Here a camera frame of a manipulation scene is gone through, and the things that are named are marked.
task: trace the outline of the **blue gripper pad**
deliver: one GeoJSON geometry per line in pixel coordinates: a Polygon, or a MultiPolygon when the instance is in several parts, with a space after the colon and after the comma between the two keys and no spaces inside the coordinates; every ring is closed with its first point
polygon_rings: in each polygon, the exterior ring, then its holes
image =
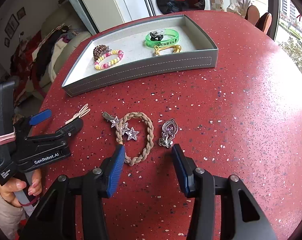
{"type": "Polygon", "coordinates": [[[105,176],[108,176],[107,196],[112,197],[118,187],[118,182],[122,172],[125,159],[125,149],[123,145],[118,145],[107,165],[105,176]]]}
{"type": "Polygon", "coordinates": [[[193,159],[185,157],[180,145],[174,144],[172,147],[172,161],[181,191],[186,197],[192,197],[196,190],[193,175],[196,165],[193,159]]]}
{"type": "Polygon", "coordinates": [[[50,118],[52,115],[52,112],[50,109],[46,109],[36,115],[34,115],[33,117],[30,118],[29,124],[30,125],[37,125],[38,123],[41,123],[42,121],[44,121],[45,119],[50,118]]]}

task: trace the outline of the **tray stitching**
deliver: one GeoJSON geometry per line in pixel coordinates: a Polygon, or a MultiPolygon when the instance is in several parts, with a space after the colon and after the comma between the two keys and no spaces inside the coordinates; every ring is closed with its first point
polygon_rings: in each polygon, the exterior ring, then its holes
{"type": "MultiPolygon", "coordinates": [[[[210,64],[192,65],[192,66],[184,66],[184,67],[195,67],[195,66],[205,66],[205,65],[210,65],[210,64]]],[[[169,68],[169,69],[167,69],[167,70],[179,69],[179,68],[184,68],[184,67],[178,67],[178,68],[169,68]]],[[[143,74],[134,75],[134,76],[126,77],[126,78],[137,77],[137,76],[141,76],[141,75],[145,75],[145,74],[151,74],[151,73],[155,73],[155,72],[158,72],[158,71],[153,71],[153,72],[143,73],[143,74]]],[[[122,79],[126,79],[126,78],[120,78],[120,79],[113,80],[113,81],[110,81],[110,82],[106,82],[106,83],[103,83],[103,84],[100,84],[100,85],[97,85],[97,86],[94,86],[94,87],[102,86],[102,85],[109,84],[109,83],[112,83],[112,82],[116,82],[116,81],[119,81],[119,80],[122,80],[122,79]]],[[[86,89],[81,90],[81,91],[79,91],[79,92],[82,92],[82,91],[85,91],[85,90],[87,90],[87,89],[91,89],[91,88],[94,88],[94,87],[89,87],[89,88],[86,88],[86,89]]]]}
{"type": "Polygon", "coordinates": [[[92,81],[90,81],[90,82],[86,82],[86,83],[84,83],[84,84],[78,85],[78,86],[76,86],[76,87],[74,87],[74,88],[72,88],[72,89],[75,89],[75,88],[77,88],[77,87],[81,87],[81,86],[83,86],[83,85],[89,84],[89,83],[91,83],[91,82],[94,82],[94,81],[97,81],[97,80],[100,80],[100,79],[103,79],[103,78],[106,78],[106,77],[110,77],[110,76],[113,76],[113,75],[121,74],[121,73],[124,73],[124,72],[126,72],[126,71],[132,71],[132,70],[136,70],[136,69],[139,69],[139,68],[154,66],[154,65],[163,64],[163,63],[170,63],[170,62],[176,62],[176,61],[181,61],[181,60],[189,60],[189,59],[199,59],[199,58],[210,58],[210,59],[211,59],[210,63],[209,63],[209,64],[205,64],[205,65],[210,65],[211,62],[212,62],[212,57],[195,57],[195,58],[186,58],[186,59],[179,59],[179,60],[161,62],[161,63],[156,63],[156,64],[152,64],[152,65],[146,65],[146,66],[137,67],[137,68],[128,69],[128,70],[125,70],[125,71],[122,71],[122,72],[114,73],[114,74],[112,74],[112,75],[108,75],[108,76],[105,76],[105,77],[102,77],[102,78],[98,78],[98,79],[92,80],[92,81]]]}

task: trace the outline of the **green wristband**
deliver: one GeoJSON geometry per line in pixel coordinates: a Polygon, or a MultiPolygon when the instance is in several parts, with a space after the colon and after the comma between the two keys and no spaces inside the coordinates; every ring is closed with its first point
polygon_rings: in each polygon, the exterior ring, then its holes
{"type": "Polygon", "coordinates": [[[153,48],[154,46],[159,46],[161,48],[161,47],[164,47],[164,46],[171,46],[171,45],[173,45],[173,44],[175,44],[179,41],[179,33],[175,30],[165,29],[164,36],[166,36],[166,35],[167,36],[172,36],[172,38],[168,39],[168,40],[152,41],[150,34],[148,34],[146,36],[147,46],[151,47],[151,48],[153,48]]]}

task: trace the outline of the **braided hair tie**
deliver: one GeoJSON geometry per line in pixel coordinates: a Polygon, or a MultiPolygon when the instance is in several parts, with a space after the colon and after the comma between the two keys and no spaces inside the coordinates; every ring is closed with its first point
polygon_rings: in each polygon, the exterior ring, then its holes
{"type": "Polygon", "coordinates": [[[153,148],[153,124],[152,121],[150,120],[150,118],[147,117],[146,114],[142,113],[142,112],[131,112],[126,114],[123,118],[120,119],[120,121],[115,125],[116,131],[115,131],[115,135],[116,135],[116,141],[118,144],[122,144],[123,145],[123,140],[122,140],[122,127],[123,125],[130,120],[131,118],[141,118],[143,122],[145,122],[145,124],[147,125],[147,145],[144,147],[142,154],[139,157],[133,157],[132,159],[127,156],[127,153],[125,153],[125,163],[129,164],[130,166],[133,166],[136,163],[139,162],[143,162],[146,160],[147,156],[149,155],[151,149],[153,148]]]}

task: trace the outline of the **beaded bracelet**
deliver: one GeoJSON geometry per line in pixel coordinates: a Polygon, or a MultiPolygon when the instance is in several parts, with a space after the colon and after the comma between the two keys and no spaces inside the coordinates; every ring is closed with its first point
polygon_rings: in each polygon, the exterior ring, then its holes
{"type": "Polygon", "coordinates": [[[114,65],[115,63],[119,62],[123,57],[123,51],[122,50],[112,50],[110,52],[107,52],[106,54],[100,56],[96,62],[94,63],[95,69],[106,69],[109,68],[110,66],[114,65]],[[112,59],[108,63],[104,63],[102,65],[99,65],[100,62],[105,59],[106,57],[109,57],[113,54],[118,54],[118,57],[116,59],[112,59]]]}

